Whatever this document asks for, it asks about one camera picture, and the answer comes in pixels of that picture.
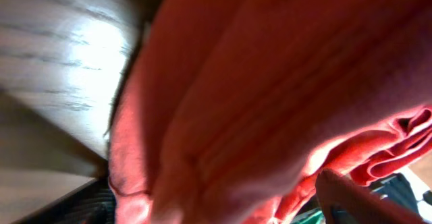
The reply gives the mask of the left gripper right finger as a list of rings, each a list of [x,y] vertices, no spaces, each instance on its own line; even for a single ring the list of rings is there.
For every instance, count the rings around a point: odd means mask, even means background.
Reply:
[[[327,224],[341,223],[336,211],[346,211],[357,223],[423,224],[410,210],[371,194],[330,169],[318,174],[316,191]]]

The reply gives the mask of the red t-shirt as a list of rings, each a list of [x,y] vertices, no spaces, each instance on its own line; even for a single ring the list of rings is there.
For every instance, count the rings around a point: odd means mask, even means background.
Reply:
[[[111,128],[116,223],[289,223],[431,150],[431,0],[163,0]]]

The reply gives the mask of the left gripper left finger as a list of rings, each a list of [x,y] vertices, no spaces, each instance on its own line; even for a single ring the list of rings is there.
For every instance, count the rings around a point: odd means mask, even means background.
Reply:
[[[78,188],[17,224],[114,224],[116,201],[106,178]]]

